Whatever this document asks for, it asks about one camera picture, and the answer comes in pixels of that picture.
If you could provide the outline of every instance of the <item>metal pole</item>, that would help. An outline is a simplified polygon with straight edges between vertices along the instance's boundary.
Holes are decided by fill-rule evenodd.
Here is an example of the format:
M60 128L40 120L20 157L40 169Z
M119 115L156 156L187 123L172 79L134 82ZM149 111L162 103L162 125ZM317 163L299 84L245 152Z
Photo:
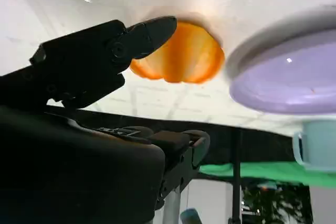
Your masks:
M241 157L241 129L233 128L233 196L232 196L232 218L229 223L240 224L240 157Z
M180 217L180 187L170 194L164 200L163 221L162 224L179 224Z

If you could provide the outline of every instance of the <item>light blue cup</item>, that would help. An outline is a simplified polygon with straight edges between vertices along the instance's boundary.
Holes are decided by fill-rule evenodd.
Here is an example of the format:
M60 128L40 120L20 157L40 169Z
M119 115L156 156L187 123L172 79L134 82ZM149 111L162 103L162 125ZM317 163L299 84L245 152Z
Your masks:
M299 139L302 142L300 154ZM303 131L293 136L296 162L307 170L336 172L336 121L319 120L303 124Z

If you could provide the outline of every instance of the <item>orange scallop shell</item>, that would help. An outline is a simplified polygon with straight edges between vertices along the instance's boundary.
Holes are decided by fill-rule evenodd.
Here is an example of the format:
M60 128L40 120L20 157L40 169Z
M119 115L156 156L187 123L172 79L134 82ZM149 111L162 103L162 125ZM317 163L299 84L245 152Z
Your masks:
M151 80L202 83L213 78L223 62L220 44L204 28L178 22L174 35L161 48L132 60L131 70Z

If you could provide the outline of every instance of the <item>black pole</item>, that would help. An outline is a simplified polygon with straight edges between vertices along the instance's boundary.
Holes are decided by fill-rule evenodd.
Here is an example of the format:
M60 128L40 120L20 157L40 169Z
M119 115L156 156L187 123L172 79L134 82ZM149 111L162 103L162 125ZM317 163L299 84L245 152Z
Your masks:
M232 195L232 218L229 219L231 224L240 224L240 157L241 157L241 139L242 130L233 128L232 134L232 163L233 163L233 195Z

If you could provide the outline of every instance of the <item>white table surface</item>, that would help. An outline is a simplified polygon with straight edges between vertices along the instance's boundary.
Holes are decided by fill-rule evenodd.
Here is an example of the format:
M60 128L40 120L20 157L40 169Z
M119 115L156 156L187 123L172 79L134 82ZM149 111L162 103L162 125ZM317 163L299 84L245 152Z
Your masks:
M27 66L40 42L112 19L126 25L155 15L202 16L224 52L273 22L336 0L0 0L0 74ZM223 71L203 85L149 81L124 73L126 85L88 109L153 119L235 125L291 135L302 120L327 116L271 115L229 96Z

